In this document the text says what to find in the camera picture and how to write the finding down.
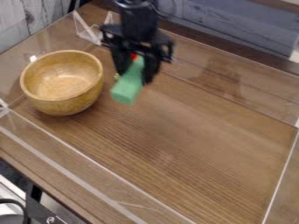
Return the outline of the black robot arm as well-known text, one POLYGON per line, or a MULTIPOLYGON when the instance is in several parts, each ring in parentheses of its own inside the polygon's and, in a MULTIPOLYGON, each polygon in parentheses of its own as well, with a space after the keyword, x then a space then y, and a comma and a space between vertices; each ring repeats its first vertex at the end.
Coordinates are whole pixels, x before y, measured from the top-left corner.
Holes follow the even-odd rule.
POLYGON ((174 40, 159 30, 158 0, 114 0, 121 23, 99 28, 102 44, 113 54, 117 71, 125 75, 135 53, 145 58, 142 83, 150 84, 159 73, 162 62, 171 63, 174 40))

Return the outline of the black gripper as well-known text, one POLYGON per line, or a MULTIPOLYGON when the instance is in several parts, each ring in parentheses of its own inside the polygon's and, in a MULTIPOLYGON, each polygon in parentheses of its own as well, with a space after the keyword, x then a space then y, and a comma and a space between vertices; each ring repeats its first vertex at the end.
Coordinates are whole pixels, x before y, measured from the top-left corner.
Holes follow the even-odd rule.
POLYGON ((117 3, 121 22, 101 26, 102 43, 111 49, 119 75, 133 64, 131 54, 145 55, 143 84, 154 81, 162 61, 171 62, 174 40, 159 30, 159 3, 117 3))

